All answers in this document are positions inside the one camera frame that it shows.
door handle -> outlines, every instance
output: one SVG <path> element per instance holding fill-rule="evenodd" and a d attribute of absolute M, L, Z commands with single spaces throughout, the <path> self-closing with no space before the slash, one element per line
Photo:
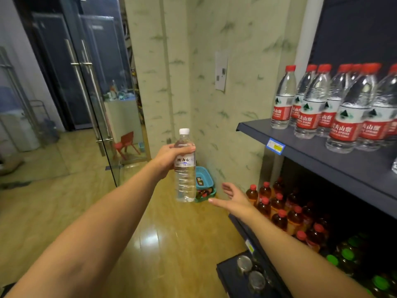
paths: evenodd
<path fill-rule="evenodd" d="M 95 72 L 94 72 L 94 70 L 92 68 L 92 62 L 90 62 L 90 58 L 88 56 L 87 47 L 85 46 L 84 40 L 81 40 L 81 43 L 83 45 L 83 54 L 84 54 L 83 58 L 85 60 L 85 63 L 80 63 L 80 64 L 88 67 L 89 74 L 90 74 L 90 77 L 91 77 L 91 81 L 92 81 L 92 84 L 94 86 L 95 96 L 96 96 L 98 104 L 99 104 L 99 109 L 101 111 L 103 120 L 105 122 L 105 127 L 106 127 L 106 132 L 107 132 L 108 138 L 112 138 L 112 132 L 110 131 L 110 128 L 109 128 L 109 125 L 108 125 L 108 120 L 107 120 L 107 117 L 106 117 L 106 112 L 104 110 L 103 101 L 102 101 L 101 96 L 99 95 L 100 88 L 99 88 L 99 85 L 98 85 L 98 82 L 97 82 L 97 78 L 95 77 Z"/>
<path fill-rule="evenodd" d="M 72 65 L 72 67 L 74 68 L 74 71 L 76 73 L 76 77 L 77 77 L 77 80 L 79 82 L 80 89 L 81 89 L 81 92 L 82 92 L 82 95 L 83 95 L 84 103 L 85 103 L 85 106 L 87 107 L 88 116 L 90 117 L 90 120 L 91 120 L 91 123 L 92 123 L 92 127 L 94 129 L 95 137 L 97 139 L 96 142 L 98 143 L 99 150 L 100 150 L 100 153 L 101 153 L 102 157 L 104 157 L 106 154 L 105 154 L 105 149 L 104 149 L 104 146 L 103 146 L 103 141 L 102 141 L 101 135 L 100 135 L 100 133 L 99 133 L 99 131 L 97 129 L 97 121 L 95 120 L 94 115 L 92 113 L 91 105 L 90 105 L 90 102 L 89 102 L 88 96 L 87 96 L 87 91 L 86 91 L 86 89 L 85 89 L 85 87 L 83 85 L 83 81 L 82 81 L 83 77 L 82 77 L 81 72 L 80 72 L 79 67 L 78 67 L 79 63 L 76 61 L 76 58 L 75 58 L 75 55 L 73 53 L 73 50 L 72 50 L 72 47 L 70 45 L 69 40 L 65 39 L 65 43 L 66 43 L 66 47 L 67 47 L 67 50 L 69 52 L 70 58 L 72 60 L 72 62 L 70 64 Z"/>

small red chair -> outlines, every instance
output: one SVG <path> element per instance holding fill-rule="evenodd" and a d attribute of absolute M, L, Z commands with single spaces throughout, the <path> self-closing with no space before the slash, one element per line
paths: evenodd
<path fill-rule="evenodd" d="M 124 152 L 127 152 L 127 147 L 131 145 L 134 150 L 140 155 L 141 153 L 139 150 L 136 149 L 136 147 L 133 145 L 133 140 L 134 140 L 134 132 L 129 132 L 128 134 L 122 135 L 121 141 L 118 143 L 114 144 L 114 148 L 119 152 L 119 154 L 122 156 L 124 160 L 127 159 L 127 157 L 122 153 L 122 149 L 124 148 Z"/>

